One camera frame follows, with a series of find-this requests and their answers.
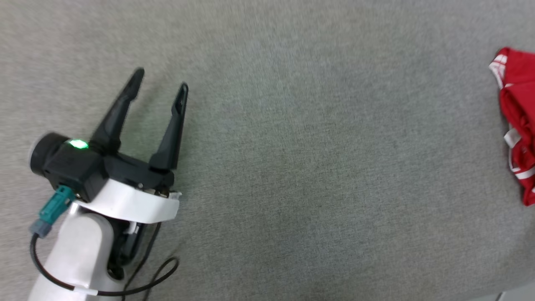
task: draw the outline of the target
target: green led light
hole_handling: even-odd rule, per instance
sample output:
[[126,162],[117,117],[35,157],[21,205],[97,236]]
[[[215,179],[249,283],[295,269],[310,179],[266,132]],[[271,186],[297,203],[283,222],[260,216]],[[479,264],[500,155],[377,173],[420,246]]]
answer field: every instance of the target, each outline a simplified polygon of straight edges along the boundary
[[76,147],[76,148],[79,148],[79,149],[88,148],[89,147],[89,144],[87,144],[87,142],[82,141],[82,140],[78,140],[78,139],[69,140],[68,143],[70,145]]

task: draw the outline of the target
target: red cloth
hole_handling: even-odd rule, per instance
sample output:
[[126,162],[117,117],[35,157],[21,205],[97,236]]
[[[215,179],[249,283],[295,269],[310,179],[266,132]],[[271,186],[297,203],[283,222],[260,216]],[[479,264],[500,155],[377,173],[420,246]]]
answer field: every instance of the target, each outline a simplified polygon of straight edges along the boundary
[[524,191],[524,205],[535,204],[535,54],[503,48],[489,68],[500,91],[500,107],[511,131],[510,167]]

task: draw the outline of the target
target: black cable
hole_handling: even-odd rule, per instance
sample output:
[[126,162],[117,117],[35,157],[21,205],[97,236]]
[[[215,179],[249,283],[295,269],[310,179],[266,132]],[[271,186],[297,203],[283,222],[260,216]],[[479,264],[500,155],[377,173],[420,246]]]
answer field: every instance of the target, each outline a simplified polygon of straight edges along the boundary
[[[37,251],[36,251],[36,243],[37,243],[37,239],[39,238],[39,235],[38,234],[33,234],[32,236],[32,239],[30,240],[30,256],[32,257],[32,261],[35,265],[35,267],[37,268],[37,270],[39,271],[39,273],[41,273],[46,279],[48,279],[50,282],[54,283],[55,285],[61,287],[61,288],[64,288],[64,289],[67,289],[67,290],[71,290],[73,291],[75,286],[73,285],[70,285],[70,284],[67,284],[61,280],[58,280],[57,278],[55,278],[54,276],[50,275],[50,273],[48,273],[48,271],[43,267],[43,265],[41,264],[41,262],[39,261],[39,258],[37,257]],[[171,261],[174,261],[174,265],[173,267],[171,268],[171,270],[169,272],[167,272],[165,275],[163,275],[162,277],[156,279],[157,275],[159,274],[159,272],[161,272],[161,270],[167,266]],[[142,287],[138,287],[138,288],[135,288],[135,289],[131,289],[131,290],[124,290],[124,291],[98,291],[97,293],[97,296],[105,296],[105,297],[119,297],[119,296],[128,296],[128,295],[133,295],[133,294],[137,294],[138,292],[142,292],[142,291],[145,291],[145,290],[149,290],[151,288],[153,288],[154,286],[162,283],[163,281],[165,281],[167,278],[169,278],[178,268],[180,264],[180,261],[177,257],[171,257],[169,259],[167,259],[159,268],[158,268],[158,271],[156,272],[156,275],[155,277],[153,277],[152,281],[147,284],[147,285],[144,285]]]
[[[126,282],[124,290],[126,290],[128,288],[128,286],[131,284],[131,282],[136,277],[137,273],[141,270],[141,268],[143,267],[143,265],[145,264],[145,262],[149,258],[150,251],[152,250],[152,247],[154,246],[154,242],[156,241],[156,236],[158,236],[158,233],[160,231],[160,227],[161,226],[162,226],[161,222],[156,224],[156,228],[154,229],[154,232],[152,233],[152,237],[150,238],[149,244],[147,245],[147,249],[145,250],[145,255],[141,259],[140,263],[137,265],[134,273],[132,273],[132,276],[130,276],[130,278]],[[154,276],[152,277],[150,282],[153,282],[156,279],[156,277],[158,276],[158,274],[162,271],[162,269],[165,268],[165,266],[167,266],[171,261],[173,261],[173,259],[176,259],[176,261],[179,260],[176,257],[171,257],[171,258],[167,259],[162,265],[160,265],[160,267],[158,268],[158,270],[156,271],[156,273],[154,274]],[[150,288],[145,291],[145,296],[143,297],[142,301],[146,301],[148,299],[149,292],[150,292]],[[126,299],[126,296],[122,296],[121,301],[125,301],[125,299]]]

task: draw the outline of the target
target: teal connector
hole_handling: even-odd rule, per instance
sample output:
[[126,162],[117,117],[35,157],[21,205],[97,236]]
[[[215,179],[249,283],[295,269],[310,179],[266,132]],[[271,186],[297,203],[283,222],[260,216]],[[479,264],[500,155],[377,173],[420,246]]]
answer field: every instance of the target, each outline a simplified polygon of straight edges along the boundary
[[65,212],[71,203],[76,199],[76,195],[67,186],[60,185],[56,193],[48,200],[47,204],[39,212],[39,219],[30,227],[30,232],[38,234],[39,237],[45,237],[52,225],[57,221],[60,215]]

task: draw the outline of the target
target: robotic arm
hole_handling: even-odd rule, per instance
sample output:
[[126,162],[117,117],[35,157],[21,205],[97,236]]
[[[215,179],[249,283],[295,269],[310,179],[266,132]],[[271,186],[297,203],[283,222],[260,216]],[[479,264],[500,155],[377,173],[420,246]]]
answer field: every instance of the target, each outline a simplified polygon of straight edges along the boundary
[[[171,191],[171,186],[186,112],[185,83],[180,86],[171,121],[150,161],[118,152],[126,113],[143,75],[141,68],[134,72],[89,142],[48,133],[35,145],[30,168],[45,177],[56,192],[30,227],[30,254],[41,273],[30,301],[119,300],[149,290],[178,268],[178,259],[170,258],[165,264],[174,262],[174,266],[168,273],[143,287],[125,289],[129,282],[124,267],[136,256],[147,225],[157,223],[151,246],[161,222],[175,218],[179,208],[180,193]],[[36,242],[67,210],[43,266],[36,254]]]

